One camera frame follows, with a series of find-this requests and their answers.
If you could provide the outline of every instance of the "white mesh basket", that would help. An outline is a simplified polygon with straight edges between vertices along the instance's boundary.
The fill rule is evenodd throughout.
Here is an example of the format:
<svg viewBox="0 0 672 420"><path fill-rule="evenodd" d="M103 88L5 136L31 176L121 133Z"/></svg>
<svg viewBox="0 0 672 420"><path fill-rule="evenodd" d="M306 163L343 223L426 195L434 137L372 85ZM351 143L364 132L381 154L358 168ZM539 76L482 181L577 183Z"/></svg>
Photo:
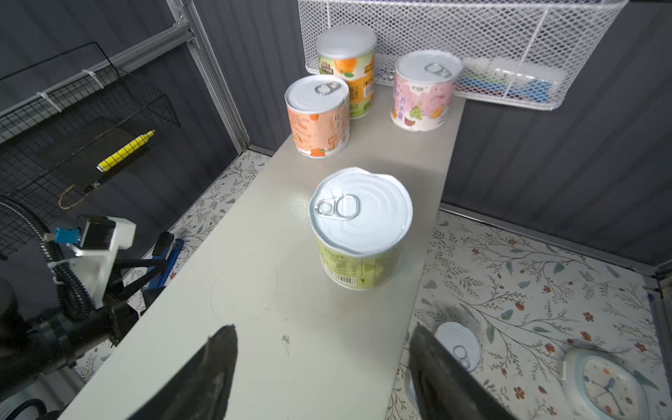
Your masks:
<svg viewBox="0 0 672 420"><path fill-rule="evenodd" d="M398 57L444 50L464 60L459 96L552 110L628 0L298 0L306 69L317 36L361 24L378 36L376 83Z"/></svg>

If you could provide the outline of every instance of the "white clock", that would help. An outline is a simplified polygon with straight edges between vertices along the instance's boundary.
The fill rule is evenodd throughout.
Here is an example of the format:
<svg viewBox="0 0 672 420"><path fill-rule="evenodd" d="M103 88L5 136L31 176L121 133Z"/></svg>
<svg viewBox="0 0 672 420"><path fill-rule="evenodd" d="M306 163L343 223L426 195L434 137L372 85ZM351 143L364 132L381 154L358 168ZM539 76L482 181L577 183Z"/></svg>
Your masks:
<svg viewBox="0 0 672 420"><path fill-rule="evenodd" d="M642 386L604 353L570 351L562 361L560 379L577 414L595 420L648 420Z"/></svg>

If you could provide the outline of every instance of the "gray wall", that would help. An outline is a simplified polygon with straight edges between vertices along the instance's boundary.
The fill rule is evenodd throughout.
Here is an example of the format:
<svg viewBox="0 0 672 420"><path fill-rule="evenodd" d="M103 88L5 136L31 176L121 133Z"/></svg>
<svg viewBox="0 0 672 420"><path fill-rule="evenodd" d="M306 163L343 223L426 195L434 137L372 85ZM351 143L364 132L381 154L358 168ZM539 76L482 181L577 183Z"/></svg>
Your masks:
<svg viewBox="0 0 672 420"><path fill-rule="evenodd" d="M0 75L90 40L113 55L173 23L164 0L18 3L0 15ZM42 17L26 13L26 7ZM9 50L24 56L4 55ZM186 45L134 74L166 91L182 128L157 136L156 147L52 224L75 226L78 214L127 218L138 227L133 247L121 252L124 258L142 257L237 155ZM0 261L0 277L12 283L25 316L56 306L43 261L36 240Z"/></svg>
<svg viewBox="0 0 672 420"><path fill-rule="evenodd" d="M290 133L296 0L196 0L252 144ZM443 201L644 263L672 257L672 5L631 3L551 112L468 101Z"/></svg>

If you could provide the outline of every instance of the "black hose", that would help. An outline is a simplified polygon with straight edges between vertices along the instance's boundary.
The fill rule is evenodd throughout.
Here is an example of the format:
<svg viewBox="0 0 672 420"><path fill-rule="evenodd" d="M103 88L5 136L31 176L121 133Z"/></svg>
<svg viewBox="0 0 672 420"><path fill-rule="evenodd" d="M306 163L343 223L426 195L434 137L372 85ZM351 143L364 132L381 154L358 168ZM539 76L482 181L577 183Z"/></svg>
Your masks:
<svg viewBox="0 0 672 420"><path fill-rule="evenodd" d="M38 411L38 417L46 414L46 405L44 405L44 401L38 398L33 398L16 407L5 420L14 420L28 407L35 407Z"/></svg>
<svg viewBox="0 0 672 420"><path fill-rule="evenodd" d="M50 233L49 228L29 208L7 196L0 196L0 206L15 212L30 226L40 239L40 248L48 263L65 259L59 244L44 239L44 234ZM84 285L67 262L54 265L51 270L56 280L61 283L56 285L56 294L65 315L73 321L84 319L93 310L91 298Z"/></svg>

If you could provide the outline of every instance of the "yellow marker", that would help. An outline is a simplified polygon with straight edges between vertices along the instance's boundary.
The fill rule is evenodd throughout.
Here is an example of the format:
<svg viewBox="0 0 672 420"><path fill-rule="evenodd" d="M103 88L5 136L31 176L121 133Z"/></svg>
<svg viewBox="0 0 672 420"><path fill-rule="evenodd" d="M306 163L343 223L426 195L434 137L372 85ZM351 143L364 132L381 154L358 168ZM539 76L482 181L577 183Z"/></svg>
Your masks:
<svg viewBox="0 0 672 420"><path fill-rule="evenodd" d="M116 164L118 164L119 162L124 160L131 153L138 150L141 146L143 146L145 143L147 143L147 141L149 141L149 138L153 135L154 135L154 130L151 130L150 132L147 132L146 134L143 134L141 136L137 136L136 138L133 139L132 142L129 142L126 146L117 150L116 153L113 153L107 159L98 163L98 166L96 168L101 172L109 171Z"/></svg>

